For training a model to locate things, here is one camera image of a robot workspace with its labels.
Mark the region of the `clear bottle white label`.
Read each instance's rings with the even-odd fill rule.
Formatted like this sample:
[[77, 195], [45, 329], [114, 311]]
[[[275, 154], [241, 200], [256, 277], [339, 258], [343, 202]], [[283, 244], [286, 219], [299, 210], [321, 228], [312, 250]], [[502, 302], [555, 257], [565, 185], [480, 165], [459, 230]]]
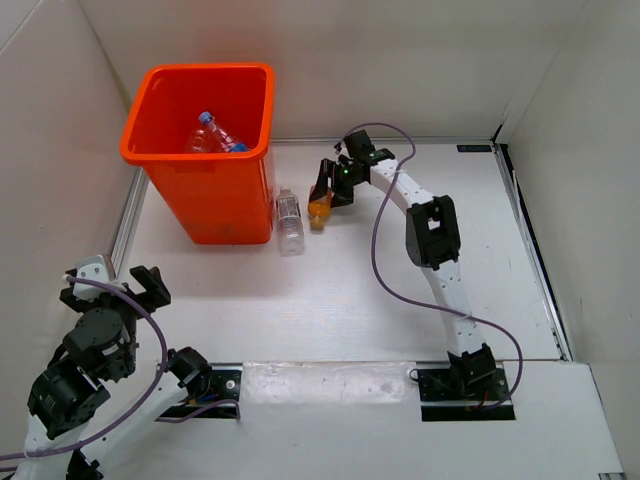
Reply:
[[290, 190], [281, 188], [275, 199], [279, 250], [283, 256], [304, 252], [304, 229], [299, 199]]

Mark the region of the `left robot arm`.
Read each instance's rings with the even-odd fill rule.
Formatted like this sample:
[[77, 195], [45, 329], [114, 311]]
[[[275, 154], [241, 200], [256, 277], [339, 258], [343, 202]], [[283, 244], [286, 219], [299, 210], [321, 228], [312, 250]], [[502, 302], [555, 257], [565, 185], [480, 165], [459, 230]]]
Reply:
[[[168, 347], [152, 315], [171, 302], [158, 268], [137, 266], [134, 292], [116, 279], [100, 258], [66, 272], [61, 302], [78, 314], [46, 369], [32, 384], [28, 427], [22, 452], [2, 456], [4, 479], [101, 479], [115, 452], [162, 419], [166, 410], [209, 394], [212, 368], [191, 347]], [[85, 430], [110, 398], [107, 383], [136, 370], [137, 325], [145, 320], [156, 333], [160, 361], [149, 387], [98, 432]]]

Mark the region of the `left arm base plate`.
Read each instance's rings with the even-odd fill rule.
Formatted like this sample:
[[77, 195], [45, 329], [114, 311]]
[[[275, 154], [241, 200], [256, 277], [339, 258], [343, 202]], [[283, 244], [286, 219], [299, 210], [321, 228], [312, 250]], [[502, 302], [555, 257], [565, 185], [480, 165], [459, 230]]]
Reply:
[[179, 401], [160, 415], [158, 422], [181, 423], [185, 418], [236, 420], [232, 401], [239, 402], [243, 366], [239, 363], [214, 363], [209, 386], [195, 399]]

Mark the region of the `clear bottle white cap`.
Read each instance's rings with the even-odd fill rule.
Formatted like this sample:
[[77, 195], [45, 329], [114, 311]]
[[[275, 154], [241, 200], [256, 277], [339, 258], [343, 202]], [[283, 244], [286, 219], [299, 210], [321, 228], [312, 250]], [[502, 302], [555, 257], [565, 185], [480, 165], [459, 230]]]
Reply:
[[184, 152], [188, 154], [206, 154], [213, 151], [213, 142], [208, 131], [199, 126], [189, 135]]

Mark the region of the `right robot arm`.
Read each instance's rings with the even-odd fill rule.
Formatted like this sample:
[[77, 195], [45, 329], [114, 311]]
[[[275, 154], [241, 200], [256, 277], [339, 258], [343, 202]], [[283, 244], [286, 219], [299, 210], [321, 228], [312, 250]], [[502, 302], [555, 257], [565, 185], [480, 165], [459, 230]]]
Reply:
[[405, 247], [426, 278], [434, 309], [442, 318], [449, 360], [449, 387], [460, 399], [485, 393], [496, 371], [493, 353], [465, 293], [459, 256], [461, 239], [453, 199], [436, 196], [419, 185], [388, 149], [378, 149], [364, 130], [348, 134], [336, 146], [337, 158], [325, 158], [309, 202], [332, 208], [354, 202], [355, 187], [367, 183], [389, 196], [404, 214]]

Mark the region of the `orange juice bottle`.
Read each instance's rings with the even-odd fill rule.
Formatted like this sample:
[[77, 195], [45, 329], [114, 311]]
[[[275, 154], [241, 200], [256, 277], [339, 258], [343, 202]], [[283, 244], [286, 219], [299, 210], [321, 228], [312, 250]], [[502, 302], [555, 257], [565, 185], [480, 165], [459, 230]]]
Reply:
[[331, 213], [331, 201], [330, 192], [317, 200], [309, 201], [307, 212], [312, 232], [319, 233], [324, 230]]

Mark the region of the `blue label water bottle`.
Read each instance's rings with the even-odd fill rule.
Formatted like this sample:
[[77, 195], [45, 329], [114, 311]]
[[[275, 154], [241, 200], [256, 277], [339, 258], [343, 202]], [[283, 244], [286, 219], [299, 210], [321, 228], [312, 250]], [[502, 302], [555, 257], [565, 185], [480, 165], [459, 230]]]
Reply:
[[198, 120], [213, 139], [219, 151], [224, 153], [244, 153], [249, 151], [249, 148], [227, 132], [210, 112], [202, 112]]

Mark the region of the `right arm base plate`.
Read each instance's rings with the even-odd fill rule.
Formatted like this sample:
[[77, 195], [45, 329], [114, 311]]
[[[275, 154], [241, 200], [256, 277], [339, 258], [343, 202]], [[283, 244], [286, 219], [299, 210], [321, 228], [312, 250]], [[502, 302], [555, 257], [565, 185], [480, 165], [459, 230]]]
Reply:
[[510, 400], [494, 407], [509, 392], [503, 368], [497, 368], [487, 383], [472, 387], [468, 393], [454, 386], [448, 368], [418, 364], [408, 375], [418, 386], [424, 423], [516, 420]]

